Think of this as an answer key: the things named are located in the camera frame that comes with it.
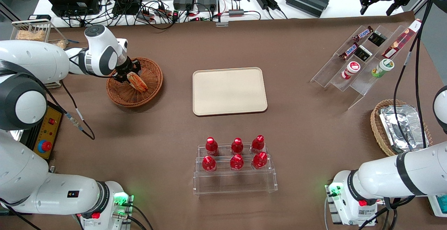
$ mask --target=beige tray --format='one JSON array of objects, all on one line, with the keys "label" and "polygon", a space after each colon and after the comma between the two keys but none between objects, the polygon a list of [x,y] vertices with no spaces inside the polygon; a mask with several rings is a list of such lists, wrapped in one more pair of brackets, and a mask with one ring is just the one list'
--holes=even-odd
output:
[{"label": "beige tray", "polygon": [[193,112],[197,116],[263,112],[267,109],[262,70],[213,69],[193,74]]}]

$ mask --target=brown table surface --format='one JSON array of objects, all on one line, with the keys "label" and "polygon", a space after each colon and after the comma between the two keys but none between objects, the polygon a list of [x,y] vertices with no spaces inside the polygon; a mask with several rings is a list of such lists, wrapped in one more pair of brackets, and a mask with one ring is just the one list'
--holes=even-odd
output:
[{"label": "brown table surface", "polygon": [[[69,75],[65,80],[96,134],[91,141],[64,120],[54,148],[58,173],[114,180],[135,195],[135,205],[155,230],[174,229],[324,229],[324,185],[341,170],[386,157],[370,126],[374,106],[393,97],[410,45],[356,106],[353,91],[323,89],[310,83],[348,36],[360,25],[390,30],[408,26],[412,13],[392,17],[232,22],[228,28],[196,22],[159,33],[150,26],[112,27],[129,41],[128,55],[147,57],[163,70],[161,93],[137,109],[116,106],[107,97],[105,79]],[[63,29],[87,46],[83,28]],[[398,99],[415,102],[415,57]],[[420,50],[420,101],[433,142],[446,136],[432,112],[441,79],[426,49]],[[258,114],[197,117],[192,111],[192,74],[203,69],[259,67],[268,109]],[[52,90],[72,114],[63,89]],[[208,136],[217,142],[235,137],[250,141],[262,134],[275,163],[277,192],[193,195],[197,145]],[[396,230],[445,229],[447,219],[431,216],[425,198],[399,208]],[[27,216],[43,230],[78,230],[71,216]],[[333,229],[356,227],[329,224]],[[381,228],[381,223],[373,229]],[[0,217],[0,229],[30,229],[16,217]]]}]

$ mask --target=clear acrylic shelf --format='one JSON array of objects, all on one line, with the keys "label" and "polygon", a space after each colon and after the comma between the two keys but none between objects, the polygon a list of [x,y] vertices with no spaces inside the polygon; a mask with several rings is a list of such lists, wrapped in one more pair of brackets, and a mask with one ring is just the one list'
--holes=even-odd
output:
[{"label": "clear acrylic shelf", "polygon": [[238,192],[275,192],[278,190],[276,182],[276,171],[273,165],[271,155],[268,154],[267,147],[264,146],[264,152],[267,153],[267,164],[263,168],[256,170],[251,167],[251,161],[254,154],[250,154],[251,142],[244,142],[242,158],[244,166],[239,171],[230,169],[231,144],[219,145],[219,156],[213,157],[216,160],[217,169],[213,172],[206,172],[201,162],[207,155],[205,145],[199,145],[194,167],[194,188],[193,193],[197,196],[203,194],[223,194]]},{"label": "clear acrylic shelf", "polygon": [[[377,82],[378,78],[373,77],[371,71],[377,66],[377,64],[385,57],[382,56],[382,53],[396,40],[396,38],[405,31],[404,26],[399,26],[394,32],[389,31],[388,29],[378,26],[375,31],[378,31],[385,37],[387,37],[386,41],[383,42],[380,46],[376,46],[371,41],[368,40],[370,34],[366,37],[362,38],[358,45],[362,45],[367,50],[369,50],[372,55],[366,60],[363,61],[356,55],[351,55],[347,60],[343,60],[339,56],[348,50],[354,43],[352,37],[358,35],[359,33],[366,30],[367,27],[360,26],[349,38],[343,43],[342,46],[334,53],[334,55],[329,59],[329,61],[318,71],[318,73],[312,78],[311,82],[317,82],[323,88],[326,88],[329,84],[334,85],[340,91],[345,91],[348,87],[353,88],[356,92],[359,93],[359,96],[354,100],[354,102],[349,106],[348,109],[351,109],[356,103],[358,103],[367,92],[371,89],[371,87]],[[342,72],[346,69],[348,63],[351,61],[356,61],[360,64],[360,71],[354,74],[350,79],[344,79],[342,77]]]}]

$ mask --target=wicker basket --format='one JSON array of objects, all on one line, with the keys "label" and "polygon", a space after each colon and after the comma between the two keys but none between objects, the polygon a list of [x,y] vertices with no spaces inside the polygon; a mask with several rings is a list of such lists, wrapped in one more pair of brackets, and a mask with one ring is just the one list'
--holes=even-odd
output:
[{"label": "wicker basket", "polygon": [[132,58],[132,60],[139,60],[141,64],[139,75],[149,88],[147,91],[139,93],[128,82],[121,83],[114,79],[107,79],[105,86],[110,100],[124,107],[138,107],[149,102],[160,91],[163,83],[163,74],[157,63],[142,57]]},{"label": "wicker basket", "polygon": [[[396,100],[396,105],[405,105],[406,103],[403,101]],[[388,142],[388,137],[386,135],[385,129],[383,128],[382,121],[379,117],[379,109],[393,105],[393,99],[383,100],[378,103],[373,111],[371,112],[371,128],[374,133],[375,139],[379,144],[380,148],[387,154],[388,156],[396,155],[396,153],[392,150],[390,143]],[[427,125],[424,123],[425,134],[427,135],[427,140],[429,146],[433,144],[431,141],[430,132],[427,130]]]}]

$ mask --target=red bottle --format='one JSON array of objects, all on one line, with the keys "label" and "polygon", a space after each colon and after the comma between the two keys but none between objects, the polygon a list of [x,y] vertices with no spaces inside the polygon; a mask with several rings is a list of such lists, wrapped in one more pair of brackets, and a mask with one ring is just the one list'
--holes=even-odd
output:
[{"label": "red bottle", "polygon": [[252,160],[252,168],[260,169],[267,164],[267,153],[260,152],[254,155]]},{"label": "red bottle", "polygon": [[219,147],[217,146],[217,142],[214,140],[214,138],[209,137],[206,140],[205,148],[208,155],[214,157],[217,157],[219,155]]},{"label": "red bottle", "polygon": [[262,149],[264,149],[264,145],[265,145],[264,136],[262,135],[257,136],[252,142],[252,146],[250,147],[250,153],[258,154],[262,152]]},{"label": "red bottle", "polygon": [[230,160],[230,168],[233,171],[239,171],[244,166],[244,159],[240,154],[234,155]]},{"label": "red bottle", "polygon": [[234,142],[231,144],[231,153],[233,155],[242,154],[243,149],[244,145],[242,144],[242,140],[240,138],[235,138]]},{"label": "red bottle", "polygon": [[205,169],[205,171],[215,171],[217,169],[216,160],[210,156],[205,156],[203,161],[201,162],[201,166]]}]

